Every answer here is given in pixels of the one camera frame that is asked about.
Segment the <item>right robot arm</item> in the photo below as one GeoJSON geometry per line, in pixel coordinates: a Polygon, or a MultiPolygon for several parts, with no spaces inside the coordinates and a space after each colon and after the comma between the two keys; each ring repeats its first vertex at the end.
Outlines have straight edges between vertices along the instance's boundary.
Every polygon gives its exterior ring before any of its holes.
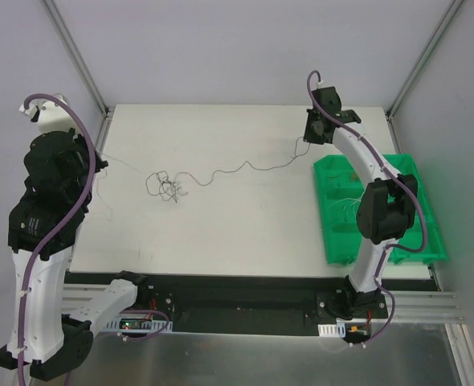
{"type": "Polygon", "coordinates": [[[362,235],[358,258],[344,288],[325,303],[329,314],[350,320],[381,300],[382,274],[390,252],[413,226],[420,208],[418,181],[413,175],[401,175],[353,127],[361,120],[353,111],[342,110],[334,87],[310,89],[309,97],[313,106],[308,110],[304,140],[334,145],[364,187],[356,215],[362,235]]]}

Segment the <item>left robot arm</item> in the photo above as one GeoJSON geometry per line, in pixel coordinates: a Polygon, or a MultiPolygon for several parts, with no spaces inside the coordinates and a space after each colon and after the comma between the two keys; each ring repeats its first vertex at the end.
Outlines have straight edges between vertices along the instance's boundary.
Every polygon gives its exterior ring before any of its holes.
{"type": "Polygon", "coordinates": [[[8,245],[15,267],[14,326],[0,348],[0,367],[28,369],[49,381],[78,368],[94,338],[121,311],[144,311],[151,302],[149,282],[122,271],[85,306],[62,311],[65,273],[77,230],[88,213],[92,183],[88,176],[107,167],[90,154],[75,129],[39,135],[23,163],[25,192],[9,214],[8,245]]]}

